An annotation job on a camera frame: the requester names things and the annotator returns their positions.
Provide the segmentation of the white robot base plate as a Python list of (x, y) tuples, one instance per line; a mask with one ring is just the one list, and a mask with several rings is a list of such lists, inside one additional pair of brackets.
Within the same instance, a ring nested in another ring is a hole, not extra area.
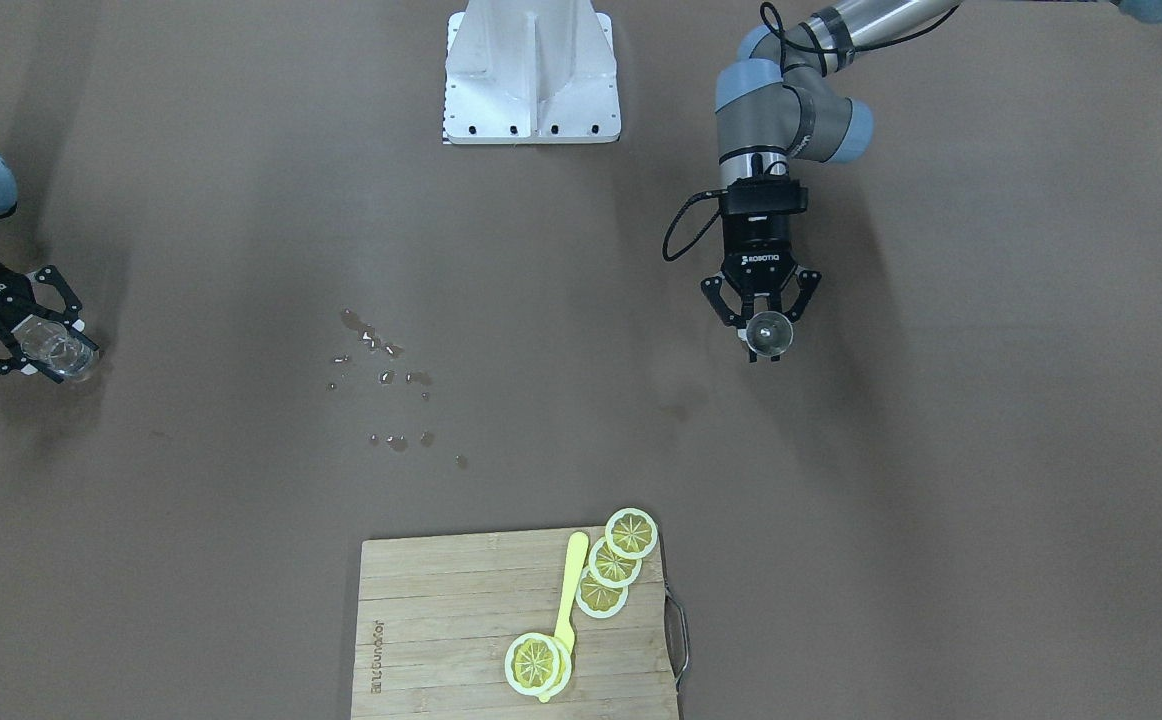
[(471, 1), (445, 41), (445, 143), (619, 141), (614, 22), (590, 1)]

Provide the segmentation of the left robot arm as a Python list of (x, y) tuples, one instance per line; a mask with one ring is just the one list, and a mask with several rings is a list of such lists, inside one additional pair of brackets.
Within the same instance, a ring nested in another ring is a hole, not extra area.
[(715, 82), (720, 187), (709, 193), (720, 224), (720, 269), (701, 283), (727, 327), (744, 332), (758, 302), (779, 327), (799, 322), (820, 274), (792, 255), (790, 219), (808, 208), (795, 161), (849, 163), (874, 134), (865, 101), (829, 78), (859, 56), (932, 31), (955, 1), (837, 1), (788, 24), (773, 3)]

